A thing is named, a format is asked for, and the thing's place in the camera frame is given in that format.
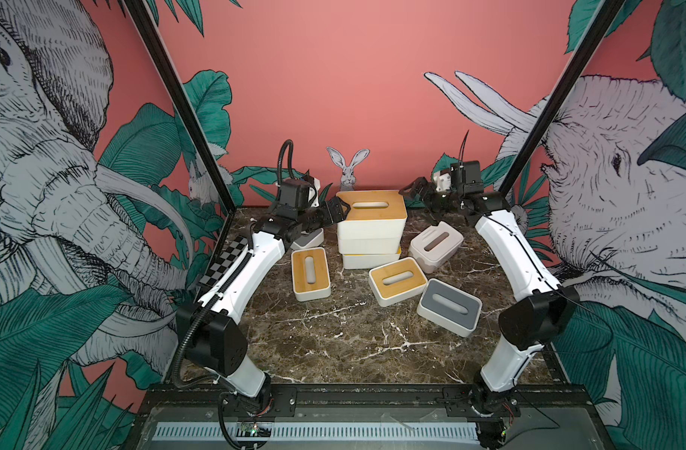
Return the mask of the white box bamboo lid corner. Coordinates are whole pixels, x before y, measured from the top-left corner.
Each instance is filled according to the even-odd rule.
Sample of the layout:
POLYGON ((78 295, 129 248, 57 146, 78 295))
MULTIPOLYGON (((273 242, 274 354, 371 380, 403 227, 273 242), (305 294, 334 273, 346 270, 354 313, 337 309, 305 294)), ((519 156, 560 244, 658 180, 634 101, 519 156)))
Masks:
POLYGON ((408 218, 403 196, 396 190, 340 191, 337 198, 350 206, 348 217, 337 224, 342 239, 400 238, 408 218))

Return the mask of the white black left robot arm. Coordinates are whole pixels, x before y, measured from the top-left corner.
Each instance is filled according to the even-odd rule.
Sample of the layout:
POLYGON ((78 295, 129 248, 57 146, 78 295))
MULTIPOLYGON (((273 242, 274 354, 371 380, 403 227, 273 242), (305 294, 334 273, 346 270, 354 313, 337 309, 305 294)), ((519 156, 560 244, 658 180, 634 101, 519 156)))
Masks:
POLYGON ((310 177, 284 179, 267 214, 252 222, 223 260, 211 289, 179 307, 179 345, 170 380, 179 389, 217 381, 243 403, 250 416, 273 405, 270 376, 247 355, 239 323, 253 294, 273 266, 303 234, 344 221, 351 206, 339 197, 318 196, 310 177))

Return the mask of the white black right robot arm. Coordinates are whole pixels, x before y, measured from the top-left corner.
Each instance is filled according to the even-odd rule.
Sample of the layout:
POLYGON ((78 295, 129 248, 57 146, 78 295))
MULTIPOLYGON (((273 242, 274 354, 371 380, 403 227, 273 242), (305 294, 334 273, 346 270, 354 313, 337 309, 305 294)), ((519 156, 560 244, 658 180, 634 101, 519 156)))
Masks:
POLYGON ((505 195, 485 191, 477 160, 453 163, 432 180, 419 177, 399 193, 433 213, 461 214, 493 251, 511 285, 515 302, 498 315, 500 340, 470 390, 476 414, 492 416, 510 400, 532 358, 563 333, 579 295, 561 286, 535 254, 505 195))

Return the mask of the large white box bamboo lid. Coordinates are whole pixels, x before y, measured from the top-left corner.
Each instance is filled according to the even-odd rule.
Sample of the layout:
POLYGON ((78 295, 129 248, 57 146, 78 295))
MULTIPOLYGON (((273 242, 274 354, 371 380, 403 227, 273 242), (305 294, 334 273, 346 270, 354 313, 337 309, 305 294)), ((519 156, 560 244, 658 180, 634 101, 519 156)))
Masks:
POLYGON ((339 252, 346 255, 395 254, 399 250, 400 242, 400 235, 364 238, 337 236, 339 252))

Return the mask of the narrow white box bamboo lid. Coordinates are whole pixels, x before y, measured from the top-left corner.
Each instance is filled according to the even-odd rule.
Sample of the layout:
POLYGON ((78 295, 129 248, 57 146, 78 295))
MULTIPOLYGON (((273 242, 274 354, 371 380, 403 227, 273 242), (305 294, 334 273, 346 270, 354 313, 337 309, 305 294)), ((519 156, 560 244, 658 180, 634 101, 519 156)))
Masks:
POLYGON ((332 285, 323 247, 296 250, 291 255, 293 292, 299 302, 327 298, 332 285))

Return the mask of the white box grey lid back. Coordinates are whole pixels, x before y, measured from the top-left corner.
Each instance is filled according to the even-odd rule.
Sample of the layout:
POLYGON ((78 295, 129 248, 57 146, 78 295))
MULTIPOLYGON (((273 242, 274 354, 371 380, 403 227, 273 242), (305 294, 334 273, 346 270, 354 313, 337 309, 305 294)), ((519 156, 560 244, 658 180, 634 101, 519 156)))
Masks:
POLYGON ((302 251, 303 249, 313 249, 314 247, 320 247, 324 242, 324 230, 318 229, 315 232, 310 232, 308 234, 303 234, 297 240, 295 240, 290 248, 293 251, 302 251))

